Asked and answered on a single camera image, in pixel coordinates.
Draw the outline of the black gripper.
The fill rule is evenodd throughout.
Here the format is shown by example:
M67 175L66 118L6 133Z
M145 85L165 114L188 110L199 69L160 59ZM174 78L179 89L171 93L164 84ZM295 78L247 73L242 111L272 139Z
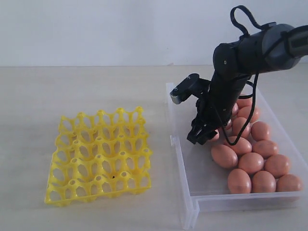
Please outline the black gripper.
M197 116L192 121L187 140L204 145L218 135L215 129L230 120L233 106L249 79L250 75L240 74L233 79L224 80L217 73L213 74L210 81L196 79L191 90L199 103L196 104Z

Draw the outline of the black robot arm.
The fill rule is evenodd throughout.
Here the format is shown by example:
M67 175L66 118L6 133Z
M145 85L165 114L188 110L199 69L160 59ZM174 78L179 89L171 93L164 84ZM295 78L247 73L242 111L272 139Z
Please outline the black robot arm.
M308 27L278 24L234 44L221 43L214 51L211 80L193 73L189 89L198 98L197 115L187 139L205 144L228 123L234 104L252 75L288 70L308 54Z

